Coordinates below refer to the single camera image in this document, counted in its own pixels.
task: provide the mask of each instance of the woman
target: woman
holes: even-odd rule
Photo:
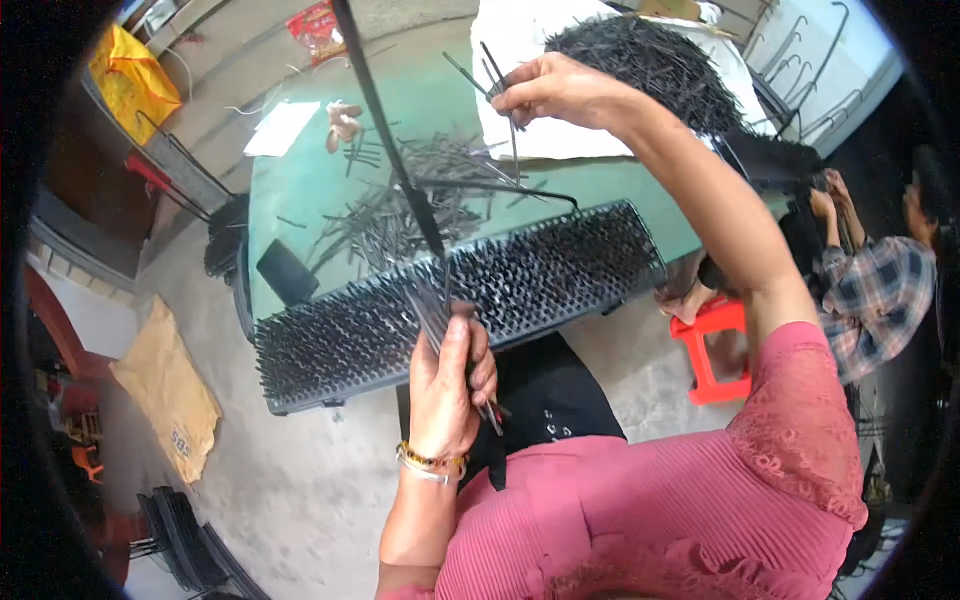
[[[828,193],[809,190],[814,215],[826,224],[827,247],[810,286],[820,322],[837,361],[840,383],[849,383],[900,354],[917,332],[933,301],[937,255],[948,233],[948,194],[934,184],[936,159],[926,146],[914,152],[913,182],[903,193],[903,218],[910,237],[891,235],[874,241],[856,216],[840,174],[827,169]],[[840,245],[840,212],[853,254]],[[725,276],[709,257],[693,287],[661,310],[692,324],[700,307],[725,285]]]
[[[503,491],[481,473],[458,496],[477,437],[472,405],[509,391],[496,389],[478,324],[455,316],[439,357],[421,334],[377,597],[826,597],[866,519],[862,472],[817,311],[773,217],[641,92],[553,53],[508,81],[497,110],[520,125],[606,129],[673,196],[744,299],[754,387],[724,431],[627,445],[602,427],[571,428],[512,453]]]

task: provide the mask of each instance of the silver bangle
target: silver bangle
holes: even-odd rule
[[[403,454],[400,454],[399,452],[396,454],[396,460],[408,469],[412,470],[419,478],[426,479],[427,481],[435,481],[444,485],[459,482],[464,478],[464,475],[467,474],[466,465],[460,465],[460,473],[456,476],[456,478],[453,478],[450,475],[440,475],[439,473],[428,471],[423,466],[411,461],[409,458]]]

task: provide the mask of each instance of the spiked wire board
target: spiked wire board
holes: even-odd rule
[[[451,296],[476,307],[494,349],[605,311],[663,282],[663,260],[625,200],[573,211],[448,251]],[[416,279],[443,292],[434,256],[351,283],[261,321],[257,363],[268,408],[340,406],[407,379],[420,325]]]

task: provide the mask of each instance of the green table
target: green table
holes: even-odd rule
[[[381,102],[395,137],[430,138],[443,132],[461,139],[476,136],[475,147],[483,145],[473,88],[443,58],[446,51],[458,62],[470,64],[470,19],[446,21],[381,38],[368,44],[365,52]],[[283,84],[276,102],[316,102],[324,106],[342,99],[366,108],[352,69],[343,60],[321,66],[312,76],[296,76]],[[367,139],[377,139],[371,117],[365,112],[359,121],[366,126]],[[328,123],[322,108],[306,125],[294,145],[282,157],[262,156],[253,166],[250,200],[250,265],[253,317],[265,319],[284,306],[255,269],[256,261],[275,239],[280,239],[308,268],[327,247],[321,237],[324,215],[344,214],[345,204],[356,200],[371,183],[385,183],[389,163],[382,157],[380,168],[354,164],[345,177],[345,144],[331,155],[324,148]],[[504,119],[504,139],[509,129]],[[502,164],[510,173],[512,165]],[[682,212],[653,176],[632,158],[538,160],[521,163],[528,184],[546,181],[545,190],[574,196],[581,207],[628,199],[653,235],[665,262],[700,247],[700,240]],[[493,203],[492,217],[476,236],[483,237],[569,210],[563,201],[542,203],[527,198],[508,207],[516,195],[504,194]],[[486,212],[477,207],[477,212]],[[305,225],[291,226],[277,217]],[[357,279],[357,261],[348,264],[348,251],[341,251],[316,273],[319,296]]]

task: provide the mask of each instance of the beaded bracelet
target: beaded bracelet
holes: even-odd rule
[[[460,472],[457,473],[456,476],[451,476],[451,475],[441,475],[439,473],[434,473],[432,471],[429,471],[427,470],[427,467],[419,463],[413,462],[412,460],[407,458],[405,455],[400,454],[399,452],[396,454],[396,459],[402,465],[404,465],[405,467],[413,471],[414,474],[416,474],[420,479],[426,479],[428,481],[436,481],[437,483],[442,483],[444,485],[447,485],[452,482],[459,482],[461,479],[464,478],[464,475],[467,474],[467,466],[464,464],[460,465]]]
[[[410,448],[410,443],[404,440],[396,445],[397,456],[405,456],[411,462],[424,467],[450,467],[460,466],[467,463],[467,456],[458,456],[457,458],[426,458],[420,456]]]

